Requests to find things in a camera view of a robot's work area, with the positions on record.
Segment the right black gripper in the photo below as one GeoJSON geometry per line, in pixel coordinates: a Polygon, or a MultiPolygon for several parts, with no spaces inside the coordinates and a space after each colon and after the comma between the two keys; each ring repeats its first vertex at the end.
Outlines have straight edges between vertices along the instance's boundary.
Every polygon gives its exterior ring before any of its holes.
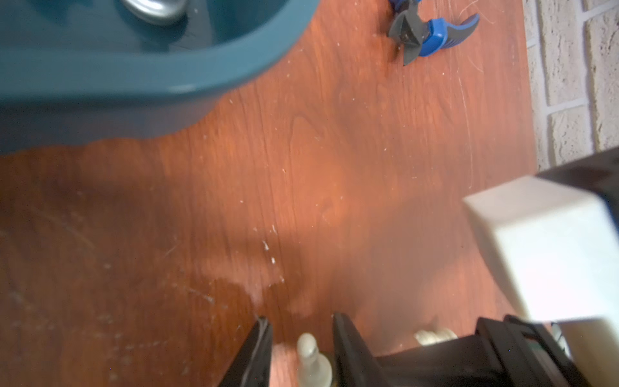
{"type": "Polygon", "coordinates": [[[473,335],[377,361],[347,314],[333,315],[333,337],[338,386],[590,385],[546,327],[512,315],[479,318],[473,335]]]}

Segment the small white chess piece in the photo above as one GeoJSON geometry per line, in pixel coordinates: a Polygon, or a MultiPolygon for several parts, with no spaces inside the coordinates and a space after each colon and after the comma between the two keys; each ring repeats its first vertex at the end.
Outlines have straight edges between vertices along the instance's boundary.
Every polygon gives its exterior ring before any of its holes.
{"type": "Polygon", "coordinates": [[[457,340],[458,336],[448,328],[437,328],[434,331],[417,331],[414,333],[414,338],[422,346],[431,346],[438,343],[457,340]]]}

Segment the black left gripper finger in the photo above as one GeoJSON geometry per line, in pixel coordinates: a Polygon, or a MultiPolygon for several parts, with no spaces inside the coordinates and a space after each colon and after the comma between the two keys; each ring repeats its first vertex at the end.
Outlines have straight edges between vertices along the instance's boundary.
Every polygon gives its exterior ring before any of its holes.
{"type": "Polygon", "coordinates": [[[269,387],[273,328],[261,316],[250,330],[219,387],[269,387]]]}

